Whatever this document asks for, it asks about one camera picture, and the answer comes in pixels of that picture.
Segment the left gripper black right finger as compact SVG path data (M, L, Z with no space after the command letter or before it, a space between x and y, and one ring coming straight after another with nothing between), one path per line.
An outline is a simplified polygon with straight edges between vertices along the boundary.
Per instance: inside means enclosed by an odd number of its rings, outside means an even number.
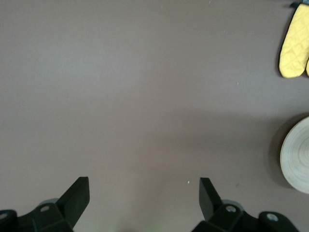
M299 232L280 213L263 211L253 217L238 202L222 200L209 178L200 178L199 205L204 220L192 232Z

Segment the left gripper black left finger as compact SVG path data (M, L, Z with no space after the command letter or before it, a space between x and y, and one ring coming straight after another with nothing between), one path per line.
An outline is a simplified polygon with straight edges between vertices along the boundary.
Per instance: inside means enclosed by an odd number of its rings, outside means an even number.
M89 178L79 177L56 202L23 216L12 209L0 210L0 232L74 232L89 202Z

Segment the round light wooden plate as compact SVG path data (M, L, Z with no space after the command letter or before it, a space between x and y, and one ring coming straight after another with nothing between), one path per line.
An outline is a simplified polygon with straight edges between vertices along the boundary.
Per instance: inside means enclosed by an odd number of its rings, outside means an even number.
M309 194L309 116L287 133L281 146L280 166L294 189Z

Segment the brown table cover cloth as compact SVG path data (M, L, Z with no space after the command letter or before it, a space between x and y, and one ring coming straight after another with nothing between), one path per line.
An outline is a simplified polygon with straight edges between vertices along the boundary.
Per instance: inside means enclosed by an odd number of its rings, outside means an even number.
M0 0L0 210L80 176L75 232L190 232L199 179L309 232L280 169L309 77L278 55L296 0Z

